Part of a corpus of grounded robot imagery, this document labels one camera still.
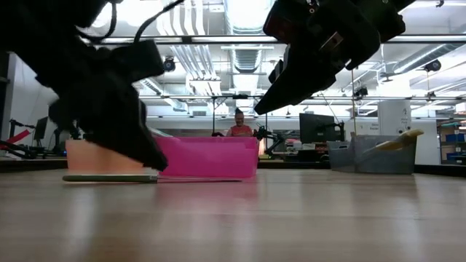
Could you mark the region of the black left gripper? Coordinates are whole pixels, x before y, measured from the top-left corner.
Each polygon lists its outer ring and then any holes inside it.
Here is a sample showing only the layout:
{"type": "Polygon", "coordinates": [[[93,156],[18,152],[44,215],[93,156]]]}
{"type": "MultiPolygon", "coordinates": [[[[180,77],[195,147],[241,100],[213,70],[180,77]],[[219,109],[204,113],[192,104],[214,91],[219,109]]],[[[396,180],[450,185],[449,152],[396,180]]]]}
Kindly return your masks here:
{"type": "Polygon", "coordinates": [[[79,39],[52,40],[38,48],[42,64],[36,74],[58,96],[49,109],[57,126],[72,130],[73,122],[78,122],[87,141],[155,170],[167,167],[167,157],[146,126],[145,105],[123,106],[115,114],[103,107],[135,105],[131,84],[164,73],[154,41],[109,49],[79,39]]]}

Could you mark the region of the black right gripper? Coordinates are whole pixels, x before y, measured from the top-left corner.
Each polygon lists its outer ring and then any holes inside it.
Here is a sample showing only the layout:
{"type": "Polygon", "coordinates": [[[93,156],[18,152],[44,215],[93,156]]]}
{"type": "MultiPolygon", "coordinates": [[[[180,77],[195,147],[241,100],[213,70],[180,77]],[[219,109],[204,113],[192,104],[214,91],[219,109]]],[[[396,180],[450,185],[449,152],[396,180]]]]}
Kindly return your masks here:
{"type": "Polygon", "coordinates": [[[335,81],[335,75],[358,67],[381,44],[374,22],[363,14],[361,0],[276,0],[264,33],[286,44],[285,60],[268,75],[272,85],[254,110],[262,115],[297,105],[335,81]]]}

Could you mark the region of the green-handled table knife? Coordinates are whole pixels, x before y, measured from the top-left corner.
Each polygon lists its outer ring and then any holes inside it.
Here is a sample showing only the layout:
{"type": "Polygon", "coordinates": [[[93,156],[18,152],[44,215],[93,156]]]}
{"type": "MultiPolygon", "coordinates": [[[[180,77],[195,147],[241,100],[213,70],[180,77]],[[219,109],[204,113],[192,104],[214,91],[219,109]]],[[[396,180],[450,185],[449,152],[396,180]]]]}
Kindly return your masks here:
{"type": "MultiPolygon", "coordinates": [[[[158,183],[157,175],[64,175],[66,182],[76,183],[158,183]]],[[[208,178],[162,178],[162,181],[176,182],[240,182],[235,179],[208,178]]]]}

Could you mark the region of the pink-red plastic bin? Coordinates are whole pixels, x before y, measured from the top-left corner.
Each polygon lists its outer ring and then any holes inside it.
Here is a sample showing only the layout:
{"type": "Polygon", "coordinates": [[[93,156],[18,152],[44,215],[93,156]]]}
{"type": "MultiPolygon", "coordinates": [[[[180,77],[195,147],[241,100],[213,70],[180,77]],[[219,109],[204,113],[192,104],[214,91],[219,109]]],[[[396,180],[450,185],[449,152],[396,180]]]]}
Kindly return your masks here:
{"type": "Polygon", "coordinates": [[[256,175],[255,137],[158,137],[155,141],[168,161],[160,175],[234,180],[256,175]]]}

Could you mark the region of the orange plastic bin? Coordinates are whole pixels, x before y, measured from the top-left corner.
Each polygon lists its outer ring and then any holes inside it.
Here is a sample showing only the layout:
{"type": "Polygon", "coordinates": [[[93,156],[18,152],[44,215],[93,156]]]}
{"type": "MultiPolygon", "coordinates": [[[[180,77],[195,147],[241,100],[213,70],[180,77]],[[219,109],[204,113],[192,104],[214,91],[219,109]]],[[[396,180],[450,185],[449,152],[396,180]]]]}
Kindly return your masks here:
{"type": "Polygon", "coordinates": [[[78,175],[140,174],[143,164],[85,140],[67,140],[67,163],[78,175]]]}

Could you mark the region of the large black computer monitor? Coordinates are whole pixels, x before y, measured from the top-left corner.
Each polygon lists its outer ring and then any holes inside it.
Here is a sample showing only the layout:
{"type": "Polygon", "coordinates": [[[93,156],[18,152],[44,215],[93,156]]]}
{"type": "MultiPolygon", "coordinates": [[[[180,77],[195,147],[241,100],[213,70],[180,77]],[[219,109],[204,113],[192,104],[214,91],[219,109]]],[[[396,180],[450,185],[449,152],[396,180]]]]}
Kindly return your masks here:
{"type": "Polygon", "coordinates": [[[327,142],[337,139],[333,116],[299,114],[300,141],[302,143],[327,142]]]}

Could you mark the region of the thin vertical pole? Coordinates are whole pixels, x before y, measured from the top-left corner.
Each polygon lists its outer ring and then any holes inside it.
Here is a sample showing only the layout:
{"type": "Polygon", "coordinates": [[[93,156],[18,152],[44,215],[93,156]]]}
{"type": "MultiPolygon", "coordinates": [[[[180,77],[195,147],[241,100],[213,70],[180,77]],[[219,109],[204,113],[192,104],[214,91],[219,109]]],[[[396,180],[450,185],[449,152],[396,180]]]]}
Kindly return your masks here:
{"type": "Polygon", "coordinates": [[[355,103],[355,77],[354,69],[351,70],[351,87],[352,87],[352,121],[353,121],[353,132],[354,136],[357,135],[357,122],[356,122],[356,103],[355,103]]]}

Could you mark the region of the person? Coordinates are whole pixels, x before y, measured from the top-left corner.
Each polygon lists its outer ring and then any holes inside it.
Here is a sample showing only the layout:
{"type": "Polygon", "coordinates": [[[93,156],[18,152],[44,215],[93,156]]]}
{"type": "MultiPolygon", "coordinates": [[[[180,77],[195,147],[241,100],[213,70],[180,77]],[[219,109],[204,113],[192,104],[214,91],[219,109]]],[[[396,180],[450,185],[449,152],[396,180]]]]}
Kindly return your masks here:
{"type": "Polygon", "coordinates": [[[239,108],[235,109],[234,120],[235,125],[229,128],[227,137],[251,137],[253,135],[251,127],[245,124],[244,113],[239,108]]]}

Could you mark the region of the small black monitor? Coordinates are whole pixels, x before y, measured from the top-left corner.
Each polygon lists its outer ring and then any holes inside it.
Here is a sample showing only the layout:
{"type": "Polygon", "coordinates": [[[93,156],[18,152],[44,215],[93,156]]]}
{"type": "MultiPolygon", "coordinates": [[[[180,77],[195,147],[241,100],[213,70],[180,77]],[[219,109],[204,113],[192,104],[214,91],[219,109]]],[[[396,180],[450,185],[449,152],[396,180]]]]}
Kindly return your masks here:
{"type": "Polygon", "coordinates": [[[45,136],[46,128],[47,128],[47,123],[48,123],[48,117],[43,117],[41,119],[37,120],[36,126],[35,126],[35,133],[33,136],[33,139],[35,141],[42,140],[45,136]]]}

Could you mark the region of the grey plastic bin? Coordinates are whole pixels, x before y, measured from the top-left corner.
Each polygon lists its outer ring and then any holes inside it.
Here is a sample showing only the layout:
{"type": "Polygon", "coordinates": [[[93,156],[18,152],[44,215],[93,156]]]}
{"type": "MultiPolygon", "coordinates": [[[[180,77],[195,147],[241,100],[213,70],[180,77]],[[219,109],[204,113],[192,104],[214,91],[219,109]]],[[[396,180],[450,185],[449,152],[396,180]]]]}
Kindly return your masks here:
{"type": "Polygon", "coordinates": [[[380,150],[379,144],[395,136],[358,135],[351,141],[328,141],[332,170],[372,174],[410,175],[414,172],[417,138],[396,150],[380,150]]]}

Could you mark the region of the white pillar with sign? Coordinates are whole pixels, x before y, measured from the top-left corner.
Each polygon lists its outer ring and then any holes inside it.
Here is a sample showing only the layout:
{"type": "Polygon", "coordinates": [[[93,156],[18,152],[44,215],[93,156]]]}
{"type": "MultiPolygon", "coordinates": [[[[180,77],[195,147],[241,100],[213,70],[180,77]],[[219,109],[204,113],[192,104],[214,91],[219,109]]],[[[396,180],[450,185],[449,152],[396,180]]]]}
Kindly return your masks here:
{"type": "Polygon", "coordinates": [[[400,135],[411,129],[409,100],[383,100],[378,103],[378,122],[381,135],[400,135]]]}

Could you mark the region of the shelf with blue bins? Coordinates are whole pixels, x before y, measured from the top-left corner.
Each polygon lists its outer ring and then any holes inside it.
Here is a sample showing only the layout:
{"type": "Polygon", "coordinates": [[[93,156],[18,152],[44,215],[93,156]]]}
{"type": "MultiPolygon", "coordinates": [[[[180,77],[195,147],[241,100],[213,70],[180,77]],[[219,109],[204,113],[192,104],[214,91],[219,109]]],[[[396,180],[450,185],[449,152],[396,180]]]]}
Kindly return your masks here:
{"type": "Polygon", "coordinates": [[[466,120],[437,124],[441,164],[466,165],[466,120]]]}

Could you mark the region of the silver ventilation duct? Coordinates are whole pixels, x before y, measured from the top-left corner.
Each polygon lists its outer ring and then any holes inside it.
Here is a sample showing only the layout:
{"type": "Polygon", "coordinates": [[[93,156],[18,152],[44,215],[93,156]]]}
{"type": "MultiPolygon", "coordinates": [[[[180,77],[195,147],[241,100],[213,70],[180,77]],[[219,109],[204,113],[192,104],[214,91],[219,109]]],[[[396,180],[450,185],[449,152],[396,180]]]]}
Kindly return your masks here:
{"type": "MultiPolygon", "coordinates": [[[[266,17],[275,0],[223,0],[226,28],[232,35],[261,35],[266,17]]],[[[233,49],[231,59],[240,73],[253,73],[258,69],[262,51],[233,49]]]]}

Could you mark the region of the black metal workstation frame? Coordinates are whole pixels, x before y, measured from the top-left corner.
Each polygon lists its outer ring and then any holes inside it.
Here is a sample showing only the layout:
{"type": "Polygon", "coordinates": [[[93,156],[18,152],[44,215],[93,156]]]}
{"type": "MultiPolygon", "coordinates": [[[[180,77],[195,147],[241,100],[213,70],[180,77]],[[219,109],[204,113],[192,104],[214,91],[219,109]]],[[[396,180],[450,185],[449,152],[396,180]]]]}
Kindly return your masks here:
{"type": "Polygon", "coordinates": [[[263,98],[262,95],[246,95],[246,94],[238,94],[238,95],[140,95],[139,98],[141,100],[211,100],[213,104],[212,110],[212,132],[216,131],[216,101],[221,100],[224,102],[226,99],[232,100],[259,100],[263,98]]]}

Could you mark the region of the white air duct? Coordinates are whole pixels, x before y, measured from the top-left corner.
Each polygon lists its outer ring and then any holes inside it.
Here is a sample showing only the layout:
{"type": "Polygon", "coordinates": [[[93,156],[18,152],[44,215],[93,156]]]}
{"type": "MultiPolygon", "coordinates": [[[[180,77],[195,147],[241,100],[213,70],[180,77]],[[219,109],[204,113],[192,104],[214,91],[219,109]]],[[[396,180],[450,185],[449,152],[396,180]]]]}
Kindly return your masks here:
{"type": "Polygon", "coordinates": [[[166,103],[168,103],[174,111],[189,111],[189,107],[185,102],[170,98],[170,94],[165,94],[162,86],[159,83],[153,82],[151,79],[143,79],[140,80],[139,83],[153,91],[155,95],[160,96],[161,100],[164,100],[166,103]]]}

